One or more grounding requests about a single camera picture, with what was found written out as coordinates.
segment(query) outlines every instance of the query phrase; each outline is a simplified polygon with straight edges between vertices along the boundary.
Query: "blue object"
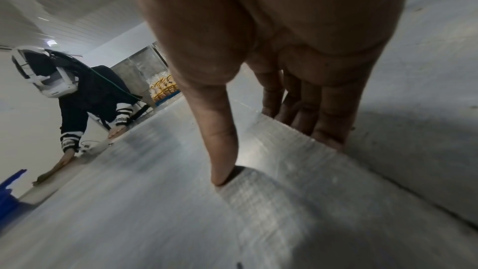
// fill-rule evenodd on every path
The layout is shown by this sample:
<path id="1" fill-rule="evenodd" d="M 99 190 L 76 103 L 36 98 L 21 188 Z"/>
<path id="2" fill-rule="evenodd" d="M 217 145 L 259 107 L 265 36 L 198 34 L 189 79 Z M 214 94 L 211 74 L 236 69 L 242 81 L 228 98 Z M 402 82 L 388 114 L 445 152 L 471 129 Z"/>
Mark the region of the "blue object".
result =
<path id="1" fill-rule="evenodd" d="M 20 205 L 20 202 L 17 200 L 17 198 L 11 195 L 11 189 L 7 189 L 7 187 L 15 180 L 20 178 L 20 176 L 24 173 L 26 173 L 26 169 L 19 170 L 17 173 L 0 184 L 0 220 L 6 217 L 10 212 Z"/>
<path id="2" fill-rule="evenodd" d="M 164 101 L 173 98 L 174 96 L 176 96 L 176 95 L 179 94 L 180 92 L 181 92 L 181 91 L 176 91 L 176 92 L 172 93 L 171 95 L 166 96 L 166 98 L 163 98 L 163 99 L 159 100 L 158 102 L 155 103 L 156 106 L 159 106 L 159 105 L 160 105 L 161 103 L 163 103 Z"/>

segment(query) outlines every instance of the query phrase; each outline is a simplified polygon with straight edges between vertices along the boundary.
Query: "striped sleeve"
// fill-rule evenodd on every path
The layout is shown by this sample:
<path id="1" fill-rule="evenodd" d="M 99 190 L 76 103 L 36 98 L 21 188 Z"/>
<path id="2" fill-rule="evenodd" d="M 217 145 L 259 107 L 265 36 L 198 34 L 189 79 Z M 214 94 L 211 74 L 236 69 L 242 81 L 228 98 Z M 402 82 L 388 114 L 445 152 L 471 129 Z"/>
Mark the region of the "striped sleeve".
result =
<path id="1" fill-rule="evenodd" d="M 127 125 L 132 113 L 133 105 L 129 103 L 118 103 L 116 105 L 116 125 Z"/>
<path id="2" fill-rule="evenodd" d="M 62 133 L 60 137 L 61 149 L 65 152 L 69 148 L 73 148 L 78 151 L 80 145 L 80 139 L 83 132 L 66 132 Z"/>

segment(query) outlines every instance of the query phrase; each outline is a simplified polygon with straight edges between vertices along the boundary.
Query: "finger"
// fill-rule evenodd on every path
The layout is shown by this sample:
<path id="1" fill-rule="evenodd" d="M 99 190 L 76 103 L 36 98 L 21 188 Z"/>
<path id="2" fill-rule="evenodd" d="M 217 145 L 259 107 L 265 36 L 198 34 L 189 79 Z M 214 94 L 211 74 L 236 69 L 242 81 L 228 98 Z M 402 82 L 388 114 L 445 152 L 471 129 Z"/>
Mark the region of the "finger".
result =
<path id="1" fill-rule="evenodd" d="M 322 97 L 322 88 L 307 81 L 301 85 L 301 105 L 291 127 L 310 135 L 317 124 Z"/>
<path id="2" fill-rule="evenodd" d="M 301 81 L 292 75 L 287 69 L 284 72 L 284 88 L 287 96 L 280 107 L 279 114 L 275 117 L 281 123 L 290 125 L 300 108 Z"/>
<path id="3" fill-rule="evenodd" d="M 342 150 L 353 126 L 361 95 L 369 73 L 352 81 L 322 87 L 319 121 L 312 138 L 332 148 Z"/>
<path id="4" fill-rule="evenodd" d="M 211 182 L 220 186 L 233 170 L 239 149 L 226 86 L 191 83 L 176 70 L 171 71 L 198 122 L 211 158 Z"/>
<path id="5" fill-rule="evenodd" d="M 255 76 L 264 88 L 262 113 L 273 118 L 279 113 L 284 97 L 281 72 L 277 70 L 270 73 L 256 73 Z"/>

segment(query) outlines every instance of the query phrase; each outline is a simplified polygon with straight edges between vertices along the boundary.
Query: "white helmet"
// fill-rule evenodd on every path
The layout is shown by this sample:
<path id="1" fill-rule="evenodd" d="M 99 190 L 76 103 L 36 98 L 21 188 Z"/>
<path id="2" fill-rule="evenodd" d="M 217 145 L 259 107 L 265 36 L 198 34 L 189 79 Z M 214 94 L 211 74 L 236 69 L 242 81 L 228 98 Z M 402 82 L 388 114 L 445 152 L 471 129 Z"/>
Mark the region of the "white helmet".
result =
<path id="1" fill-rule="evenodd" d="M 11 51 L 11 60 L 29 83 L 49 98 L 60 98 L 78 90 L 78 78 L 56 66 L 49 50 L 21 46 Z"/>

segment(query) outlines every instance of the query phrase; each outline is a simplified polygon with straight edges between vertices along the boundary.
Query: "concrete floor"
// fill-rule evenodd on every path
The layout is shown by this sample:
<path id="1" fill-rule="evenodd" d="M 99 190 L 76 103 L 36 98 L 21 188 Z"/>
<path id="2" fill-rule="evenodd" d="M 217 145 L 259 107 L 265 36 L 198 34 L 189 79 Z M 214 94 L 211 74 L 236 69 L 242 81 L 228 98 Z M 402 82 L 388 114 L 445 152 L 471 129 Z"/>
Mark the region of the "concrete floor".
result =
<path id="1" fill-rule="evenodd" d="M 346 153 L 478 225 L 478 0 L 408 0 Z M 244 86 L 254 89 L 244 90 Z M 244 67 L 232 99 L 261 109 Z"/>

